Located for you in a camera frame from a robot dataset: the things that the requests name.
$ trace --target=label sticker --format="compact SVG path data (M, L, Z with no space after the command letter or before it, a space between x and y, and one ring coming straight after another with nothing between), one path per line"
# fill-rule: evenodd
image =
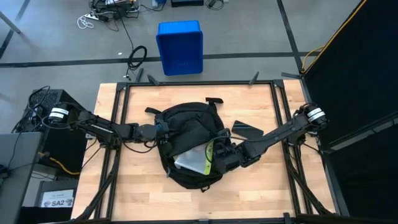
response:
M63 114L60 114L60 113L50 113L50 116L49 117L52 117L52 116L55 116L55 117L58 117L58 118L63 118Z
M72 208L72 206L73 190L58 190L43 194L42 208Z
M61 109L61 108L52 108L51 112L58 112L58 113L62 113L65 115L69 115L69 111Z

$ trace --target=wooden table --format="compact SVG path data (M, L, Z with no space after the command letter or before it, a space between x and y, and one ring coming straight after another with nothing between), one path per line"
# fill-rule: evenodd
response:
M115 89L115 83L101 84L95 114L111 119ZM300 83L286 80L285 89L293 113L305 103ZM124 93L119 101L118 119L123 96ZM236 119L265 133L277 127L269 85L133 87L130 90L126 123L153 124L153 114L144 112L147 106L162 111L179 103L205 102L205 97L224 100L224 104L217 107L227 128L231 129ZM307 137L307 144L317 146L310 137ZM130 146L136 150L146 150L141 144ZM93 146L89 149L85 160L97 148ZM103 158L104 151L101 151L82 171L73 218L79 216L96 193ZM320 156L313 149L302 146L302 162L309 188L327 209L334 212ZM304 212L302 193L298 189ZM261 160L252 166L227 173L205 193L187 190L166 178L157 148L147 154L122 149L112 220L268 218L281 217L284 212L294 216L281 143L270 147Z

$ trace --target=black backdrop panel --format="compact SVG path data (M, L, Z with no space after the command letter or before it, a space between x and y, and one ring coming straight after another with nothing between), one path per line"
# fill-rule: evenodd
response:
M394 125L330 155L352 217L396 219L397 136Z
M368 0L305 75L330 119L322 144L398 110L397 9L396 0Z

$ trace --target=white band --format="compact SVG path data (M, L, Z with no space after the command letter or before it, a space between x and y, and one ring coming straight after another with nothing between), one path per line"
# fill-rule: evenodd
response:
M321 112L322 110L321 110L321 108L317 108L317 109L315 109L315 110L312 110L311 112L309 112L309 113L307 113L307 117L311 117L312 115L314 115L314 114L316 114L316 113L319 113L319 112Z
M50 116L49 116L49 118L51 118L51 117L58 117L58 118L63 118L63 114L60 114L60 113L50 113Z
M52 108L51 112L57 112L57 113L69 115L69 111L61 109L61 108Z
M315 120L315 119L318 119L318 118L320 118L320 117L322 117L322 116L324 116L325 115L325 112L320 112L320 113L317 113L316 115L314 115L314 116L312 116L310 119L308 119L310 122L312 122L313 120Z

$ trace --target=computer tower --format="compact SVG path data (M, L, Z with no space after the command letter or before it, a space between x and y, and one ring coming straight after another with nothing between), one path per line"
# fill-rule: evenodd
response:
M31 107L33 107L40 103L42 98L45 96L41 103L42 106L40 107L42 109L41 117L48 116L53 106L59 102L74 103L81 106L65 90L49 90L47 94L45 93L46 90L42 90L32 95L30 102L28 102ZM22 115L23 119L21 125L16 131L43 132L44 135L39 151L48 152L50 157L60 161L71 172L79 172L81 170L81 163L83 162L85 147L87 144L85 133L81 130L49 129L43 127L37 120L34 121L33 119L30 119L32 114L33 112L30 111L28 106L26 106L25 113ZM56 168L60 172L67 174L57 163L48 159L39 159L38 164Z

